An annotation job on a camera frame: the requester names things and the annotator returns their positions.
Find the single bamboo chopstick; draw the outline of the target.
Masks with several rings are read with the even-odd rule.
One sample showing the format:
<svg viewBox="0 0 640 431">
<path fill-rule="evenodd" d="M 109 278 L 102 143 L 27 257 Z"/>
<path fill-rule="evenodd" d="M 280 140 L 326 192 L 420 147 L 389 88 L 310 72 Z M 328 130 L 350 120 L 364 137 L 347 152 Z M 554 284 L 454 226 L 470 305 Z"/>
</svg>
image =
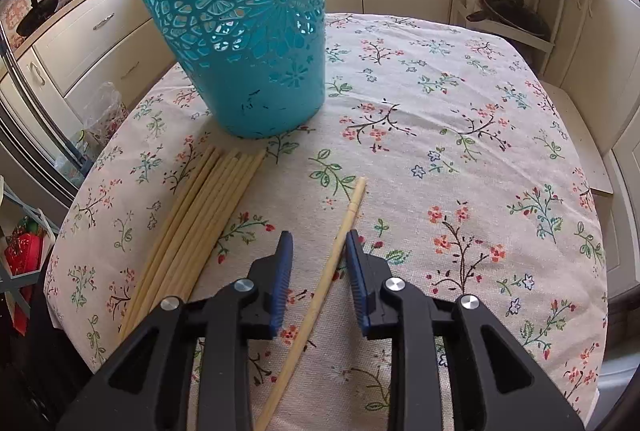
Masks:
<svg viewBox="0 0 640 431">
<path fill-rule="evenodd" d="M 276 384 L 271 389 L 264 408 L 262 409 L 262 412 L 255 422 L 254 429 L 257 431 L 265 431 L 268 429 L 268 425 L 270 424 L 270 421 L 280 404 L 280 400 L 284 396 L 284 393 L 288 388 L 288 384 L 294 376 L 296 367 L 304 353 L 304 347 L 307 344 L 308 338 L 310 337 L 312 331 L 314 330 L 314 325 L 316 325 L 317 318 L 322 310 L 322 305 L 324 303 L 324 300 L 326 300 L 326 296 L 328 295 L 328 292 L 330 290 L 333 281 L 333 275 L 337 268 L 338 261 L 340 261 L 341 258 L 341 253 L 346 236 L 352 229 L 352 225 L 354 225 L 364 196 L 364 192 L 366 191 L 366 186 L 367 179 L 365 177 L 360 177 L 357 179 L 354 192 L 352 193 L 352 199 L 350 199 L 340 229 L 338 230 L 337 235 L 334 238 L 331 252 L 329 254 L 329 257 L 326 259 L 324 268 L 322 269 L 319 283 L 316 290 L 314 291 L 314 296 L 310 301 L 308 310 L 303 319 L 303 323 L 299 327 L 297 337 L 294 340 L 290 351 L 288 351 L 288 355 L 286 355 L 285 362 L 280 371 L 280 375 L 278 376 Z"/>
</svg>

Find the teal perforated plastic basket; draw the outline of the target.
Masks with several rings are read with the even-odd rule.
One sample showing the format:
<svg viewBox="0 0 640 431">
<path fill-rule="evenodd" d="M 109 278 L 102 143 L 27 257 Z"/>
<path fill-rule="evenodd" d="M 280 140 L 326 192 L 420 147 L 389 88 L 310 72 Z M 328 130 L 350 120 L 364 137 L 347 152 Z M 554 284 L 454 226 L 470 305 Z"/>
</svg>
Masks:
<svg viewBox="0 0 640 431">
<path fill-rule="evenodd" d="M 143 0 L 224 130 L 291 130 L 326 96 L 324 0 Z"/>
</svg>

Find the floral tablecloth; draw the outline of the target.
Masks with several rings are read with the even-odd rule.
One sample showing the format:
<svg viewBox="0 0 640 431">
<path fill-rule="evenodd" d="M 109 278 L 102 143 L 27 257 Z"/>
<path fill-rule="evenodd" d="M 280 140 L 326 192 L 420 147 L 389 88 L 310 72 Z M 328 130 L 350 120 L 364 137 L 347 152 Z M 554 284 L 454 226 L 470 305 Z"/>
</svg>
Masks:
<svg viewBox="0 0 640 431">
<path fill-rule="evenodd" d="M 326 102 L 239 145 L 264 162 L 194 288 L 215 295 L 294 238 L 277 336 L 250 347 L 264 405 L 308 310 L 356 181 L 364 249 L 434 297 L 477 295 L 588 418 L 605 341 L 601 226 L 587 166 L 509 43 L 393 16 L 326 20 Z M 235 147 L 180 67 L 131 112 L 82 184 L 43 291 L 91 369 L 117 347 L 148 255 L 209 147 Z"/>
</svg>

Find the red bag on rack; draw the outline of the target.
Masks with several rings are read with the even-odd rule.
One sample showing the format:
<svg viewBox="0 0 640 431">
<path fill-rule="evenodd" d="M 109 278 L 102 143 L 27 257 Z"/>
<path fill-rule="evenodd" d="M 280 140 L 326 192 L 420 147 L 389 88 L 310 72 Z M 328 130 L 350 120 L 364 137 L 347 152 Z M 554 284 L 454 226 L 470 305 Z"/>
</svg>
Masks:
<svg viewBox="0 0 640 431">
<path fill-rule="evenodd" d="M 17 223 L 3 251 L 12 275 L 36 272 L 40 268 L 44 236 L 46 236 L 44 229 L 31 217 L 23 217 Z M 8 303 L 13 328 L 17 333 L 25 336 L 28 326 L 26 313 L 9 293 L 6 294 L 6 303 Z"/>
</svg>

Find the dark pan on shelf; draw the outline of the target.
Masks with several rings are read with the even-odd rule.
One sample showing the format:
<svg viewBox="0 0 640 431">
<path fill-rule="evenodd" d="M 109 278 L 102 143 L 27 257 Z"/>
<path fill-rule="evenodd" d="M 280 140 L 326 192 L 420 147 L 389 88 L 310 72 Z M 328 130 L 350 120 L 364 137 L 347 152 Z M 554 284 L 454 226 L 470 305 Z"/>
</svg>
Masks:
<svg viewBox="0 0 640 431">
<path fill-rule="evenodd" d="M 480 0 L 480 10 L 469 14 L 469 22 L 497 21 L 549 41 L 551 29 L 524 0 Z"/>
</svg>

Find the black wok on stove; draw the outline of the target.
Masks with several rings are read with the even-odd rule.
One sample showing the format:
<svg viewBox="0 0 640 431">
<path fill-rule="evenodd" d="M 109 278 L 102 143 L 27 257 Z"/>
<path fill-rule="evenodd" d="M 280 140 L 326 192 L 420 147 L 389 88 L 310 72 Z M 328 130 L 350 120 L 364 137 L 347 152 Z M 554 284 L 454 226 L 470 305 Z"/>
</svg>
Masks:
<svg viewBox="0 0 640 431">
<path fill-rule="evenodd" d="M 32 7 L 17 25 L 17 35 L 27 38 L 47 21 L 58 7 L 58 0 L 30 0 Z"/>
</svg>

